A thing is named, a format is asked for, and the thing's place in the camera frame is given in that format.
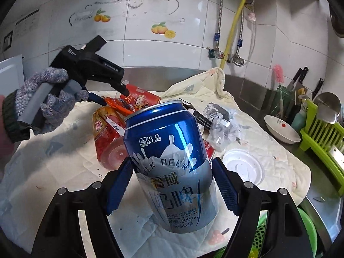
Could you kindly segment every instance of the blue and silver beverage can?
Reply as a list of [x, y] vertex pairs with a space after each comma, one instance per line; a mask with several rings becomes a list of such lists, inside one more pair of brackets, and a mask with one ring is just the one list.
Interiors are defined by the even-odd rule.
[[124, 144], [158, 223], [190, 233], [210, 223], [219, 206], [195, 117], [169, 101], [125, 118]]

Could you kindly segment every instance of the stainless steel countertop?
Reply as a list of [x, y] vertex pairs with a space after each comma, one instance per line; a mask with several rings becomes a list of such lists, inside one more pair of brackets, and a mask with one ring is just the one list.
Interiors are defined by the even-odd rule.
[[[260, 111], [254, 119], [269, 133], [264, 121], [265, 114], [266, 112]], [[341, 230], [340, 217], [343, 198], [339, 196], [334, 186], [336, 180], [311, 149], [304, 152], [299, 149], [299, 143], [291, 145], [278, 142], [311, 170], [311, 186], [301, 207], [312, 219], [325, 250], [328, 250]]]

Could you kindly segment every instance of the black framed sticker on wall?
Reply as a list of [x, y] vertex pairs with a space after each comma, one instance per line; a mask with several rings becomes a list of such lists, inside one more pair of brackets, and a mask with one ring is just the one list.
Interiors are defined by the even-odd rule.
[[3, 51], [8, 50], [12, 45], [13, 30], [3, 39]]

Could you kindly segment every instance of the gray handle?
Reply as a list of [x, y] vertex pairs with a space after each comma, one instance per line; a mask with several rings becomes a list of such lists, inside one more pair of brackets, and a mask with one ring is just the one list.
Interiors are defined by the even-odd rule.
[[[41, 111], [41, 103], [45, 102], [49, 93], [51, 93], [54, 84], [44, 82], [42, 83], [35, 94], [32, 96], [30, 102], [26, 106], [24, 112], [18, 117], [18, 122], [28, 128], [40, 131], [44, 125], [44, 117]], [[74, 95], [82, 88], [78, 82], [71, 79], [63, 88], [66, 93]]]

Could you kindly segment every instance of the gloved hand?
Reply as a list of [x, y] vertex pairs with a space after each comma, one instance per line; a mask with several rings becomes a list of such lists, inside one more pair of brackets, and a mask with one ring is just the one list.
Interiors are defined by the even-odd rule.
[[[68, 74], [65, 69], [48, 67], [41, 72], [35, 73], [32, 77], [24, 82], [24, 85], [17, 90], [15, 95], [15, 109], [17, 116], [20, 116], [32, 96], [43, 82], [61, 83], [68, 80]], [[34, 134], [44, 134], [55, 130], [61, 125], [63, 119], [74, 108], [75, 102], [81, 100], [87, 101], [87, 90], [80, 90], [74, 95], [68, 94], [61, 90], [59, 97], [52, 94], [48, 95], [46, 103], [41, 103], [43, 116], [46, 118], [42, 131], [34, 131]]]

